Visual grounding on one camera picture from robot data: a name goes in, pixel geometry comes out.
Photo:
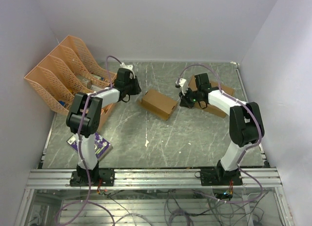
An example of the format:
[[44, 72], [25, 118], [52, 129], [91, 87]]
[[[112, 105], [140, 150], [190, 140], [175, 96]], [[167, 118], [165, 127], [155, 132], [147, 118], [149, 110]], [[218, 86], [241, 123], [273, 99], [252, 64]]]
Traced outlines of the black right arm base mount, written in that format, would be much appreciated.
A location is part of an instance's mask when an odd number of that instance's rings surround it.
[[202, 186], [229, 186], [232, 183], [234, 186], [243, 184], [241, 173], [238, 169], [234, 171], [223, 171], [217, 168], [201, 169], [200, 181]]

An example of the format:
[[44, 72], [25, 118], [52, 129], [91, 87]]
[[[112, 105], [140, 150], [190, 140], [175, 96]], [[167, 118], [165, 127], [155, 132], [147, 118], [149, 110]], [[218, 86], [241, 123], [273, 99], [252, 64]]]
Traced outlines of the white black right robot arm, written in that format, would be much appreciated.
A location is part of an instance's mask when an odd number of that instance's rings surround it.
[[239, 164], [248, 149], [260, 143], [264, 127], [259, 105], [255, 102], [240, 101], [225, 93], [219, 86], [213, 87], [208, 74], [195, 75], [197, 90], [192, 90], [184, 78], [178, 78], [175, 87], [180, 89], [180, 106], [193, 108], [195, 104], [212, 105], [229, 116], [230, 145], [225, 155], [218, 161], [209, 181], [225, 185], [239, 176]]

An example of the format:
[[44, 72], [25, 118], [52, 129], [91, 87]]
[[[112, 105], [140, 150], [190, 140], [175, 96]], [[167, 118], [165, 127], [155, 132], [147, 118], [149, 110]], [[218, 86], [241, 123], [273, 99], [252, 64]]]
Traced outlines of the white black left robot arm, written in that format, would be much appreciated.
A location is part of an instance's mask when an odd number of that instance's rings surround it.
[[98, 158], [95, 153], [95, 133], [100, 124], [102, 108], [122, 102], [141, 93], [133, 65], [121, 64], [112, 87], [94, 93], [77, 93], [66, 118], [66, 125], [75, 134], [78, 144], [78, 176], [89, 186], [99, 181]]

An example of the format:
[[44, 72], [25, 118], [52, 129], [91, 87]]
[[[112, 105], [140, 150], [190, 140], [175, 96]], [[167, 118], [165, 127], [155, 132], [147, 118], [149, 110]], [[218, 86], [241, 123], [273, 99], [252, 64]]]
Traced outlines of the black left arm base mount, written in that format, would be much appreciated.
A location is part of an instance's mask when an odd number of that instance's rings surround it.
[[[91, 186], [112, 187], [115, 181], [114, 169], [100, 168], [96, 171], [89, 171]], [[71, 174], [69, 185], [71, 187], [87, 187], [89, 186], [89, 180], [86, 170], [73, 171]]]

